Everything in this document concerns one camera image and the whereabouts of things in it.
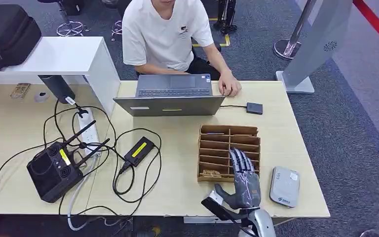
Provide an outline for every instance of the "white cable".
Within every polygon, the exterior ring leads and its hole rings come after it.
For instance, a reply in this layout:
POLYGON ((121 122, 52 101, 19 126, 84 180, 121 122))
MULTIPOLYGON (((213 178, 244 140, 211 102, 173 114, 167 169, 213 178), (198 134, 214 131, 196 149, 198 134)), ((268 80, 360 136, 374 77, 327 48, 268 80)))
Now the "white cable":
MULTIPOLYGON (((95 167, 95 165, 97 164, 97 160, 98 160, 99 156, 94 155, 93 157, 96 157, 96 158, 91 158, 93 161, 92 161, 92 164, 91 164, 90 168, 88 169, 88 171, 87 171, 86 173, 88 173, 89 171, 93 170, 94 167, 95 167)), ((88 179, 88 177, 89 177, 89 175, 85 176, 85 178, 80 182, 80 184, 78 185, 78 187, 77 187, 76 190, 75 190, 75 193, 74 193, 73 196, 72 196, 71 202, 69 203, 69 208, 68 208, 68 225, 69 225, 69 227, 71 228, 71 230, 73 230, 73 231, 81 230, 83 227, 85 227, 85 226, 88 224, 88 222, 85 222, 83 225, 81 225, 81 226, 79 226, 79 227, 74 227, 74 226, 72 225, 72 221, 71 221, 71 214, 72 214, 72 209, 73 209, 74 201, 76 200, 76 197, 77 197, 77 195, 79 194, 79 190, 80 190, 80 188, 81 188, 82 185, 86 182, 86 180, 88 179)), ((107 219, 106 219, 105 217, 103 217, 103 216, 99 216, 99 217, 95 218, 95 220, 97 220, 97 219, 103 219, 103 220, 104 220, 104 224, 105 224, 106 226, 114 226, 114 225, 118 224, 120 221, 123 221, 123 219, 119 219, 119 220, 117 220, 117 221, 114 222, 114 223, 108 224, 108 223, 107 223, 107 219)))
MULTIPOLYGON (((94 169, 95 165, 97 164, 97 160, 98 160, 98 156, 97 155, 93 155, 93 158, 92 159, 92 164, 90 165, 89 169, 87 172, 91 171, 92 169, 94 169)), ((84 179, 82 179, 82 181, 80 182, 80 184, 78 185, 78 187, 76 188, 75 190, 75 193, 73 194, 72 196, 72 199, 71 199, 71 202, 69 203, 69 208, 68 208, 68 225, 69 227, 73 230, 73 231, 78 231, 80 229, 82 229, 83 227, 85 227, 88 223, 84 223, 83 225, 81 225, 80 227, 74 227, 72 225, 72 222, 71 222, 71 214, 72 214, 72 209, 73 209, 73 203, 74 201, 76 200, 76 197, 77 195, 79 194, 79 190, 80 188, 82 187, 82 185, 86 182, 86 180, 88 179, 89 175, 86 175, 84 179)))

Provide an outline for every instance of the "cardboard organizer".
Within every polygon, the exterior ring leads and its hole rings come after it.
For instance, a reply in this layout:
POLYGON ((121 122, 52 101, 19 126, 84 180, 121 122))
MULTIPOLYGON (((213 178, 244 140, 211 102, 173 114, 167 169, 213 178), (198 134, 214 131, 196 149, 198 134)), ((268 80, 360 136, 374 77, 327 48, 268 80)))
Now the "cardboard organizer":
POLYGON ((198 139, 198 182, 233 182, 230 147, 244 151, 259 175, 261 139, 257 133, 257 127, 203 125, 198 139))

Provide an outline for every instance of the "man's right hand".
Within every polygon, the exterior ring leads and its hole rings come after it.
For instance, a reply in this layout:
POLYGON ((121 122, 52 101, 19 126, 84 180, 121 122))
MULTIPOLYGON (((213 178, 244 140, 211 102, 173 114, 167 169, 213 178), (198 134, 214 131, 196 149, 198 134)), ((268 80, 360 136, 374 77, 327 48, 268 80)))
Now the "man's right hand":
POLYGON ((233 76, 231 71, 220 74, 219 92, 225 96, 235 96, 242 89, 240 82, 233 76))

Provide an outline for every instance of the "silver robotic arm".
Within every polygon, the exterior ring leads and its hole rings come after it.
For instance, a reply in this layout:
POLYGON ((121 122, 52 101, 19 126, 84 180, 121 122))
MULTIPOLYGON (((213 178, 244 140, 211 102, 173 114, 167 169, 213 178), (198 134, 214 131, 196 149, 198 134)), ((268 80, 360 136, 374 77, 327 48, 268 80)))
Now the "silver robotic arm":
POLYGON ((251 160, 236 148, 231 148, 230 157, 234 170, 235 193, 230 195, 220 184, 215 184, 215 192, 213 191, 201 204, 221 220, 231 220, 234 223, 236 220, 241 220, 239 237, 275 237, 271 217, 267 211, 259 208, 261 202, 259 177, 251 160), (230 211, 218 203, 217 198, 213 197, 216 193, 232 209, 239 209, 239 213, 230 211))

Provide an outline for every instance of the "white t-shirt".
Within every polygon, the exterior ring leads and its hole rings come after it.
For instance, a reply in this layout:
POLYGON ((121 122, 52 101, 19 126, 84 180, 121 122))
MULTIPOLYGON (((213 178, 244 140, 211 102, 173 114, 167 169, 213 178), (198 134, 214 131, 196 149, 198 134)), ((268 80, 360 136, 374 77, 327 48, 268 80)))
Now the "white t-shirt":
POLYGON ((194 55, 191 37, 201 47, 213 43, 210 23, 200 0, 176 0, 172 17, 162 19, 151 0, 132 0, 122 20, 124 63, 146 63, 186 71, 194 55))

